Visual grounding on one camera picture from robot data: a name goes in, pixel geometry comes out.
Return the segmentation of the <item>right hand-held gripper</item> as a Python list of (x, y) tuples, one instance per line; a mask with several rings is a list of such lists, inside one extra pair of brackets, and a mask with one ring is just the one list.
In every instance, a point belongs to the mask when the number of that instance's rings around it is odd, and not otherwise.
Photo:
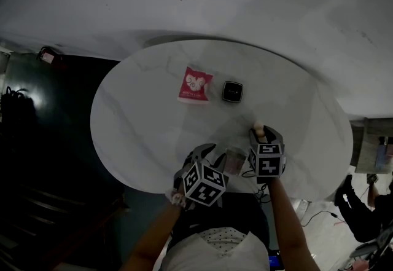
[(280, 177), (285, 169), (284, 140), (275, 129), (264, 125), (264, 144), (253, 128), (249, 129), (249, 165), (256, 177)]

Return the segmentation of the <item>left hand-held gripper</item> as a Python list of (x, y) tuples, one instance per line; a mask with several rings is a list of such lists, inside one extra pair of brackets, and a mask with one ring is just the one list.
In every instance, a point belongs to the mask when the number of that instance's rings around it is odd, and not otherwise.
[(228, 176), (223, 174), (227, 154), (223, 153), (210, 166), (200, 164), (214, 150), (216, 144), (206, 143), (197, 146), (187, 156), (188, 170), (183, 168), (175, 175), (183, 183), (186, 199), (204, 206), (212, 206), (227, 189)]

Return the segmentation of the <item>small cream round object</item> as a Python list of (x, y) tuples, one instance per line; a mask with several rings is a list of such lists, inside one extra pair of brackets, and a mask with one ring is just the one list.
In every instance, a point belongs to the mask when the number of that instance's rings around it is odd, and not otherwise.
[(254, 124), (254, 131), (259, 142), (267, 143), (267, 138), (266, 138), (263, 124), (256, 122)]

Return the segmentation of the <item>clear patterned small packet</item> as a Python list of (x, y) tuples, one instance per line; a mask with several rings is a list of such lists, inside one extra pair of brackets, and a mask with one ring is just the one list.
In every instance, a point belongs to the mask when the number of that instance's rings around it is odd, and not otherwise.
[(237, 147), (229, 147), (226, 149), (226, 163), (224, 172), (230, 175), (239, 175), (240, 171), (246, 161), (246, 153)]

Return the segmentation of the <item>small black square box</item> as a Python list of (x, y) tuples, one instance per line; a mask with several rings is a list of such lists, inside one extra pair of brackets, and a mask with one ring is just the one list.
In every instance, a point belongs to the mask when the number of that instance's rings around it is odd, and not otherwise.
[(222, 89), (222, 99), (230, 103), (240, 103), (243, 97), (243, 84), (225, 81)]

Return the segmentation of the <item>red snack packet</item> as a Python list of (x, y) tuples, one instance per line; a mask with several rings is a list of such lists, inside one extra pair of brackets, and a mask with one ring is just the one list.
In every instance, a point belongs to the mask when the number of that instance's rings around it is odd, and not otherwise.
[(177, 99), (189, 104), (209, 103), (207, 91), (213, 77), (211, 74), (194, 70), (188, 66)]

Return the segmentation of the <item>person's left forearm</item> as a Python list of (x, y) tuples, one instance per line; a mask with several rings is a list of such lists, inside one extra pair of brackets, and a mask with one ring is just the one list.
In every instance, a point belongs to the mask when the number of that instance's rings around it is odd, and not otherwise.
[(153, 271), (171, 231), (179, 219), (182, 208), (166, 203), (162, 212), (138, 240), (129, 259), (119, 271)]

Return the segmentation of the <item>person's right forearm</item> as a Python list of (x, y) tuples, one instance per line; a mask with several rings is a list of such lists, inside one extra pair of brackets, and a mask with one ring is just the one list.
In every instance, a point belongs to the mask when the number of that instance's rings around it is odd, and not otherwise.
[(309, 251), (303, 228), (279, 178), (267, 183), (285, 271), (321, 271)]

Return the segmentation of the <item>white oval marble table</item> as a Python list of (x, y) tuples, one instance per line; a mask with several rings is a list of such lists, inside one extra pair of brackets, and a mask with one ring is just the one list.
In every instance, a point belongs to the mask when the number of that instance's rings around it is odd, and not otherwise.
[[(213, 75), (207, 104), (180, 102), (187, 67)], [(243, 84), (240, 103), (222, 99), (225, 81)], [(350, 166), (347, 115), (314, 76), (275, 53), (246, 44), (177, 41), (142, 49), (102, 80), (90, 114), (94, 147), (121, 183), (162, 194), (190, 151), (214, 143), (214, 161), (229, 147), (247, 152), (256, 123), (284, 140), (281, 181), (289, 197), (327, 198)]]

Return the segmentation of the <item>person's black garment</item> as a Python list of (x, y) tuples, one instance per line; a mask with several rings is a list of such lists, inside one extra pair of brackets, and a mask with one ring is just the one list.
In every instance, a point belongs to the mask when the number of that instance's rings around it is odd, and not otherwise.
[(195, 205), (182, 210), (171, 232), (168, 249), (194, 234), (212, 239), (213, 233), (221, 233), (226, 239), (234, 238), (238, 231), (254, 234), (266, 247), (270, 245), (267, 217), (252, 194), (224, 193), (222, 206)]

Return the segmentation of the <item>person's white dotted top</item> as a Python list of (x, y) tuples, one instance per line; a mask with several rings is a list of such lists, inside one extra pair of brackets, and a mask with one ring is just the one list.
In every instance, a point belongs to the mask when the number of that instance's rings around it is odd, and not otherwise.
[(168, 248), (161, 271), (270, 271), (270, 262), (266, 246), (253, 233), (222, 227)]

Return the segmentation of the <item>grey side desk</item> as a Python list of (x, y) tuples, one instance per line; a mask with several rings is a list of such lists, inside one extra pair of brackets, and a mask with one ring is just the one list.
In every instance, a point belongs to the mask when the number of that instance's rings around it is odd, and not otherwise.
[(351, 165), (356, 173), (393, 172), (393, 118), (351, 122), (353, 151)]

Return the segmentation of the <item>black device with blue screen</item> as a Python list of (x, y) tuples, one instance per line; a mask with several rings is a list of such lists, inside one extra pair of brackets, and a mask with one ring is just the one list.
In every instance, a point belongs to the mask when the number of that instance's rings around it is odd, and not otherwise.
[(282, 263), (281, 255), (279, 250), (268, 250), (270, 271), (283, 271), (284, 265)]

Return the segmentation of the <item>red fire extinguisher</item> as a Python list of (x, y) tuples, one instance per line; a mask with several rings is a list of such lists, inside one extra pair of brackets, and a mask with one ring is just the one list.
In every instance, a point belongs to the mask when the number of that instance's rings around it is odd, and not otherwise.
[(56, 69), (66, 69), (67, 65), (64, 62), (63, 54), (57, 52), (49, 46), (44, 46), (37, 54), (37, 59), (52, 65)]

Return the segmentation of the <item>black bag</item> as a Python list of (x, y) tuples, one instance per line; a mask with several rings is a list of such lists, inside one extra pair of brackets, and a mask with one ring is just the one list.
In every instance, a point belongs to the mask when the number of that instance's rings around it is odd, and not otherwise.
[(26, 89), (12, 90), (7, 86), (1, 95), (0, 113), (4, 124), (27, 123), (34, 121), (36, 111), (33, 100), (24, 94)]

